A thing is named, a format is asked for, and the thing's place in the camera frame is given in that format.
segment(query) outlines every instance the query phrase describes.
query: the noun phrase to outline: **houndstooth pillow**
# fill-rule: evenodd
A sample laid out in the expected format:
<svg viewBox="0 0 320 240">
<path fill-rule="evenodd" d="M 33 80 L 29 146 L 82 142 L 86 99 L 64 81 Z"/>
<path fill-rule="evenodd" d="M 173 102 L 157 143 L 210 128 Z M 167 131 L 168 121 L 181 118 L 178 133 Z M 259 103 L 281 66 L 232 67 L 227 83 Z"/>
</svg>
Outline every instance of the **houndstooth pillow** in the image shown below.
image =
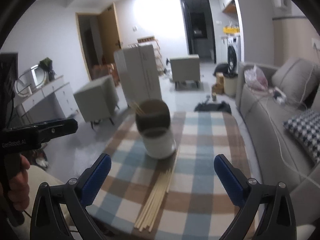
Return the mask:
<svg viewBox="0 0 320 240">
<path fill-rule="evenodd" d="M 307 149 L 311 159 L 320 161 L 320 113 L 309 109 L 283 122 L 284 127 Z"/>
</svg>

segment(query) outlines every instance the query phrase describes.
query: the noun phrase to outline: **dark doorway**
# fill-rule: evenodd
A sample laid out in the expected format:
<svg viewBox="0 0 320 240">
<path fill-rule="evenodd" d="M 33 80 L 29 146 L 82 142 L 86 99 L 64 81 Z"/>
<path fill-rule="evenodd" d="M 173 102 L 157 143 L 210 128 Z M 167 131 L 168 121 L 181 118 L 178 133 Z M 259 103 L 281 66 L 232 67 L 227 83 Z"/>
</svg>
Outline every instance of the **dark doorway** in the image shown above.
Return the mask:
<svg viewBox="0 0 320 240">
<path fill-rule="evenodd" d="M 102 45 L 96 15 L 78 15 L 81 46 L 91 79 L 96 65 L 102 65 Z"/>
<path fill-rule="evenodd" d="M 213 21 L 209 0 L 181 0 L 189 54 L 202 60 L 216 59 Z"/>
</svg>

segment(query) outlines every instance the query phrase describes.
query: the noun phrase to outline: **bundle of chopsticks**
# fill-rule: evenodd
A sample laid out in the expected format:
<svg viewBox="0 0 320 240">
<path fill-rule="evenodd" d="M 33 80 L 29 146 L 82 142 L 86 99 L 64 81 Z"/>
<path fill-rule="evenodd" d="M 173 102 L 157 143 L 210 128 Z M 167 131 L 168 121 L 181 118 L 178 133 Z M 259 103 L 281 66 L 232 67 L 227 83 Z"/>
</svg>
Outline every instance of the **bundle of chopsticks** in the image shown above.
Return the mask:
<svg viewBox="0 0 320 240">
<path fill-rule="evenodd" d="M 140 108 L 136 102 L 132 102 L 130 107 L 136 112 L 137 115 L 144 115 L 145 112 Z"/>
<path fill-rule="evenodd" d="M 142 211 L 137 217 L 134 227 L 139 229 L 140 232 L 147 227 L 149 227 L 149 232 L 152 231 L 163 198 L 166 193 L 169 193 L 172 176 L 177 164 L 178 154 L 179 149 L 176 152 L 172 170 L 169 169 L 166 172 L 160 173 L 149 195 L 149 198 L 147 199 L 146 204 L 144 205 Z"/>
</svg>

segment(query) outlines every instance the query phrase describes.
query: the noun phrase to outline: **washing machine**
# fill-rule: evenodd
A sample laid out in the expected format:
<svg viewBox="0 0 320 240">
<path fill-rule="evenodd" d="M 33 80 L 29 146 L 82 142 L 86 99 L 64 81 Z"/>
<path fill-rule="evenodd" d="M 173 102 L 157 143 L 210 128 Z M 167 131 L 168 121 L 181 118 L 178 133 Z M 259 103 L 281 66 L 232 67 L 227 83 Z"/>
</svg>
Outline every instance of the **washing machine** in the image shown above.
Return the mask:
<svg viewBox="0 0 320 240">
<path fill-rule="evenodd" d="M 228 45 L 228 73 L 238 73 L 238 62 L 241 59 L 240 36 L 232 36 L 227 39 Z"/>
</svg>

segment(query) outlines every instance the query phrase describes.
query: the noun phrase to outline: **human hand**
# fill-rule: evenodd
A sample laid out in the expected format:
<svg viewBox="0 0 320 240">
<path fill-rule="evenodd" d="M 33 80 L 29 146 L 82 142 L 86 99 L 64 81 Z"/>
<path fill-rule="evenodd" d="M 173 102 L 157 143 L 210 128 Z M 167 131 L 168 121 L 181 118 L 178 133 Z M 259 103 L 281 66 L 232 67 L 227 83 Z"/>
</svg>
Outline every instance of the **human hand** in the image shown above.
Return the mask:
<svg viewBox="0 0 320 240">
<path fill-rule="evenodd" d="M 13 206 L 18 211 L 23 211 L 29 206 L 29 185 L 28 173 L 30 163 L 27 158 L 21 156 L 22 170 L 12 179 L 9 180 L 10 191 L 8 192 L 9 199 L 13 202 Z M 3 195 L 3 188 L 0 183 L 0 195 Z"/>
</svg>

